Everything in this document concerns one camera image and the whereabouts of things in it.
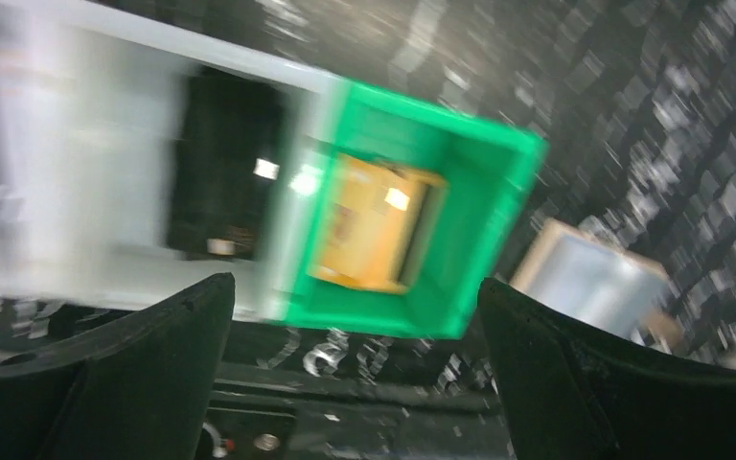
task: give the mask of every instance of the white shelf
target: white shelf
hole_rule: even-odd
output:
[[[139,43],[258,79],[320,93],[335,78],[322,69],[251,50],[84,0],[0,0],[45,20]]]
[[[92,307],[140,310],[215,273],[236,278],[235,319],[252,319],[255,263],[177,260],[167,249],[120,246],[103,260],[98,283],[82,283],[65,267],[19,266],[11,257],[13,229],[0,222],[0,294],[60,298]]]

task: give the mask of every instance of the blurred background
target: blurred background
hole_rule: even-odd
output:
[[[263,54],[226,55],[227,43]],[[279,317],[269,292],[287,281],[274,273],[296,267],[252,247],[218,257],[204,245],[212,224],[184,229],[200,208],[207,221],[263,222],[260,241],[295,247],[269,225],[299,206],[270,191],[278,168],[301,168],[278,146],[316,133],[308,120],[325,125],[330,76],[547,141],[491,276],[579,317],[548,299],[588,305],[605,284],[615,294],[588,321],[625,314],[619,334],[705,362],[736,352],[736,0],[0,0],[0,293],[135,310],[232,271],[253,287],[242,318]],[[251,99],[207,102],[225,91]],[[180,143],[191,120],[233,116],[245,139]],[[214,175],[239,174],[219,153],[233,142],[261,166],[246,199]],[[179,185],[196,177],[205,185]],[[541,240],[554,221],[576,249]],[[524,268],[530,254],[571,269],[541,275]],[[601,267],[626,258],[655,282],[604,281]],[[587,297],[563,290],[580,267],[600,273]]]

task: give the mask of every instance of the green plastic bin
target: green plastic bin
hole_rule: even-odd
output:
[[[330,160],[285,322],[397,337],[460,337],[478,286],[529,194],[544,141],[525,130],[348,82],[333,144],[324,149]],[[350,290],[309,275],[325,239],[326,203],[341,151],[433,171],[449,184],[419,278],[406,294]]]

